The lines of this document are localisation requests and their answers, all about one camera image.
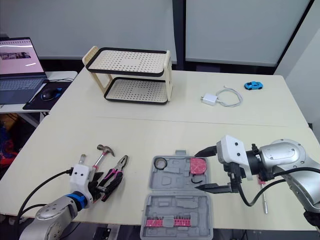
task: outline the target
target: table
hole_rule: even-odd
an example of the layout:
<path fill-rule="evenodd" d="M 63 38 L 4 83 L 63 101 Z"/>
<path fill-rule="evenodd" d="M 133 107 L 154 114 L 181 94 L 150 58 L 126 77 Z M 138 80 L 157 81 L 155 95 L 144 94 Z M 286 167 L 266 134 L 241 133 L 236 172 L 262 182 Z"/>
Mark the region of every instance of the table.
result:
<path fill-rule="evenodd" d="M 48 80 L 58 80 L 58 79 L 75 79 L 77 76 L 76 71 L 46 71 L 45 72 Z M 35 93 L 35 95 L 45 86 L 46 84 L 42 84 L 39 90 Z M 0 114 L 18 114 L 32 126 L 37 127 L 39 125 L 39 121 L 29 115 L 28 113 L 41 113 L 41 112 L 49 112 L 47 109 L 37 110 L 37 109 L 23 109 L 25 103 L 23 104 L 5 104 L 0 107 Z"/>
<path fill-rule="evenodd" d="M 82 210 L 75 221 L 141 224 L 145 199 L 150 193 L 148 179 L 156 155 L 173 155 L 187 150 L 192 155 L 215 145 L 228 134 L 243 141 L 246 149 L 289 138 L 301 143 L 316 161 L 320 146 L 280 76 L 173 71 L 172 101 L 166 105 L 109 102 L 83 69 L 75 81 L 36 128 L 3 179 L 0 181 L 0 212 L 16 215 L 26 196 L 41 182 L 78 163 L 87 155 L 87 164 L 100 156 L 98 144 L 111 147 L 101 171 L 114 167 L 125 154 L 124 182 L 106 202 Z M 246 91 L 243 84 L 260 81 L 264 89 Z M 200 96 L 223 85 L 243 94 L 244 102 L 235 108 L 209 106 Z M 224 101 L 233 100 L 224 95 Z M 216 157 L 209 158 L 211 182 L 229 181 Z M 49 203 L 70 190 L 67 175 L 40 189 L 29 205 Z M 257 182 L 244 179 L 249 200 L 260 190 Z M 269 214 L 262 204 L 247 207 L 239 194 L 210 194 L 213 227 L 260 230 L 314 230 L 303 217 L 304 209 L 286 183 L 268 189 Z M 28 212 L 34 216 L 36 210 Z"/>
<path fill-rule="evenodd" d="M 285 80 L 279 75 L 172 71 L 172 81 L 172 101 L 166 105 L 111 102 L 104 99 L 84 68 L 50 113 L 192 123 L 308 126 Z M 262 82 L 264 88 L 246 90 L 244 84 L 251 81 Z M 201 103 L 200 97 L 205 93 L 215 94 L 224 86 L 243 95 L 241 106 L 231 108 Z M 227 103 L 238 101 L 230 92 L 222 93 L 221 98 Z"/>
<path fill-rule="evenodd" d="M 146 196 L 151 192 L 148 179 L 153 157 L 173 155 L 175 150 L 195 154 L 215 145 L 225 134 L 242 140 L 246 149 L 250 149 L 252 143 L 262 146 L 280 138 L 290 138 L 299 141 L 313 159 L 317 160 L 320 154 L 320 146 L 307 127 L 59 117 L 50 114 L 36 128 L 0 181 L 0 192 L 6 192 L 0 196 L 0 211 L 17 214 L 23 200 L 39 183 L 76 164 L 82 153 L 87 155 L 87 164 L 94 164 L 101 154 L 96 146 L 103 144 L 111 147 L 116 157 L 108 155 L 100 171 L 114 167 L 123 155 L 129 156 L 124 181 L 107 202 L 99 201 L 91 209 L 82 210 L 75 221 L 139 225 Z M 208 169 L 211 182 L 223 185 L 229 181 L 217 157 L 209 158 Z M 31 198 L 28 206 L 49 203 L 67 194 L 69 179 L 64 175 L 51 181 Z M 244 179 L 243 190 L 251 200 L 260 187 L 256 180 Z M 314 230 L 303 217 L 304 209 L 286 183 L 266 192 L 268 215 L 263 212 L 261 199 L 253 207 L 247 207 L 239 194 L 210 194 L 210 197 L 214 228 Z M 30 211 L 27 215 L 34 216 L 35 212 Z"/>

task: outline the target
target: white wall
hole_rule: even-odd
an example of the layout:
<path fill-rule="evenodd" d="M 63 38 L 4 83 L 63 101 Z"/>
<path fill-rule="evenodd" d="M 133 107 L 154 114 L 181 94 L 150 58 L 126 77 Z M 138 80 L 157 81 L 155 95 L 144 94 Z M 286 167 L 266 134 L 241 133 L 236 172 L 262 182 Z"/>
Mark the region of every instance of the white wall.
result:
<path fill-rule="evenodd" d="M 98 47 L 170 50 L 172 0 L 0 0 L 0 29 L 31 37 L 40 58 L 80 59 Z"/>
<path fill-rule="evenodd" d="M 320 29 L 285 81 L 308 123 L 320 120 Z"/>
<path fill-rule="evenodd" d="M 275 66 L 309 0 L 187 0 L 186 60 Z"/>
<path fill-rule="evenodd" d="M 320 0 L 314 3 L 275 71 L 282 75 L 320 141 Z"/>
<path fill-rule="evenodd" d="M 275 71 L 275 75 L 282 75 L 286 78 L 302 53 L 320 28 L 320 0 L 314 0 L 311 9 L 301 24 L 290 47 Z"/>

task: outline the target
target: blue toy car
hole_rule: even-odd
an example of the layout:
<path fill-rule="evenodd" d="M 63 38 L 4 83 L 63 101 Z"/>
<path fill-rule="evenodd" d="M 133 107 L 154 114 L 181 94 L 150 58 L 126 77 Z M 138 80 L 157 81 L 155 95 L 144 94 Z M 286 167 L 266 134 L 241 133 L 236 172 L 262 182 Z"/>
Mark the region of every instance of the blue toy car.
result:
<path fill-rule="evenodd" d="M 247 82 L 245 85 L 244 85 L 244 88 L 245 89 L 248 89 L 248 90 L 252 90 L 252 89 L 262 89 L 264 87 L 264 85 L 259 82 L 259 81 L 250 81 L 250 82 Z"/>

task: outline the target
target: hammer head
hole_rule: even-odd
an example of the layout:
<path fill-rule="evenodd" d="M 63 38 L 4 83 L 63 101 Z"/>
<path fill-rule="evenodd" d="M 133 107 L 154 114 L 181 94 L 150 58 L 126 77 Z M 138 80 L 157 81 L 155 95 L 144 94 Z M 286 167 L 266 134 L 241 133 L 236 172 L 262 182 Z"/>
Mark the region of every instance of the hammer head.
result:
<path fill-rule="evenodd" d="M 108 146 L 103 146 L 103 145 L 99 144 L 96 148 L 98 150 L 101 150 L 103 153 L 106 153 L 106 154 L 111 153 L 112 156 L 115 156 L 114 151 Z"/>

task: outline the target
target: hammer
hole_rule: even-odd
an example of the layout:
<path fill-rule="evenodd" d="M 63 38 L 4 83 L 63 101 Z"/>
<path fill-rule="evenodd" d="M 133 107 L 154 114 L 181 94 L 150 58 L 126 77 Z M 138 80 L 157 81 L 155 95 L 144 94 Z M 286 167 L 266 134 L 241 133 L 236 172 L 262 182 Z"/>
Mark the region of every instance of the hammer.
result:
<path fill-rule="evenodd" d="M 98 167 L 101 163 L 101 161 L 105 158 L 105 156 L 108 154 L 108 153 L 111 153 L 112 156 L 115 156 L 114 154 L 114 151 L 108 147 L 108 146 L 103 146 L 101 144 L 99 144 L 97 147 L 96 147 L 98 150 L 101 150 L 102 151 L 102 154 L 101 156 L 98 158 L 98 160 L 95 162 L 95 164 L 93 165 L 93 167 L 98 170 Z"/>

